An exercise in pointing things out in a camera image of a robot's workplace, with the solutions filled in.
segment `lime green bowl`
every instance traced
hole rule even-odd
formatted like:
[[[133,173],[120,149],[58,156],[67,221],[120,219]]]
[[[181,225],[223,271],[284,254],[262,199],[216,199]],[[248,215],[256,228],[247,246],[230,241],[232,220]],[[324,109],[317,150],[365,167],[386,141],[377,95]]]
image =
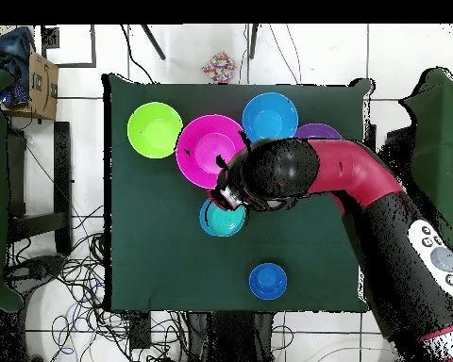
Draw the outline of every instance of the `lime green bowl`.
[[[148,158],[171,155],[183,127],[178,113],[170,106],[152,102],[133,112],[127,122],[127,138],[134,150]]]

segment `light blue bowl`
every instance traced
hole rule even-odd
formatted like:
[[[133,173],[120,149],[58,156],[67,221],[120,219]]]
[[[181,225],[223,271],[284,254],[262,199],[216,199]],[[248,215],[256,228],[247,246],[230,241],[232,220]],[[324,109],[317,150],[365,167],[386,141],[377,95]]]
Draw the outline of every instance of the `light blue bowl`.
[[[200,209],[200,225],[211,236],[232,236],[243,226],[245,210],[239,206],[235,211],[224,211],[212,200],[207,200]]]
[[[283,94],[268,92],[246,105],[242,125],[251,141],[292,138],[298,127],[298,114],[294,103]]]

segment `pink bowl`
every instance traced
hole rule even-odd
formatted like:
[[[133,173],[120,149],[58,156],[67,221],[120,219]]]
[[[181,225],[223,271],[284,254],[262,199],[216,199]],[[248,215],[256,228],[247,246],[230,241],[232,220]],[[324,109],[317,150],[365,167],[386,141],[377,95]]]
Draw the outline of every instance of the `pink bowl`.
[[[213,189],[221,168],[216,157],[228,163],[245,144],[242,127],[224,115],[204,115],[188,123],[176,144],[176,162],[186,178],[200,188]]]

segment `dark green tablecloth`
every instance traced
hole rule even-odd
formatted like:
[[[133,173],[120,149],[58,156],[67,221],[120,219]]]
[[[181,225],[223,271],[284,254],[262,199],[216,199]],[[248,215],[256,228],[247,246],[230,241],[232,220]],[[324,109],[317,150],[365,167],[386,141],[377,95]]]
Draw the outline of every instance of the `dark green tablecloth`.
[[[172,106],[185,125],[210,113],[241,123],[252,97],[277,91],[294,102],[299,125],[328,123],[345,138],[362,140],[362,98],[370,80],[350,87],[141,85],[115,75],[103,81],[105,102],[109,90],[111,99],[111,131],[105,134],[111,135],[112,153],[113,310],[366,309],[358,298],[358,262],[329,196],[312,196],[290,211],[251,212],[238,234],[210,237],[198,220],[206,191],[181,174],[174,155],[137,154],[126,125],[137,107],[151,101]],[[285,294],[270,302],[248,287],[249,273],[267,261],[288,277]]]

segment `bowl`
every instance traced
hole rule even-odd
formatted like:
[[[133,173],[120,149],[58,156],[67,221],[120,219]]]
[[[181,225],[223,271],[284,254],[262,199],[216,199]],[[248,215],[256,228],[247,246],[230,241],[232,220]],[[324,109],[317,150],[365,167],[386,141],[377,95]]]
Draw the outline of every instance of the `bowl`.
[[[228,163],[244,147],[242,127],[224,115],[204,115],[188,123],[176,145],[177,166],[185,177],[204,189],[216,186],[222,170],[216,163],[221,156]]]
[[[134,150],[148,158],[165,158],[175,150],[183,127],[178,113],[167,104],[146,103],[127,122],[127,138]]]
[[[298,126],[297,110],[283,94],[260,94],[246,105],[242,124],[251,141],[291,138]]]
[[[224,211],[212,200],[207,200],[200,209],[200,225],[211,236],[228,237],[237,233],[245,220],[245,209]]]
[[[341,134],[332,126],[324,123],[308,123],[300,126],[294,135],[299,139],[342,139]]]
[[[250,273],[248,285],[261,300],[275,300],[287,288],[287,274],[277,264],[260,264]]]

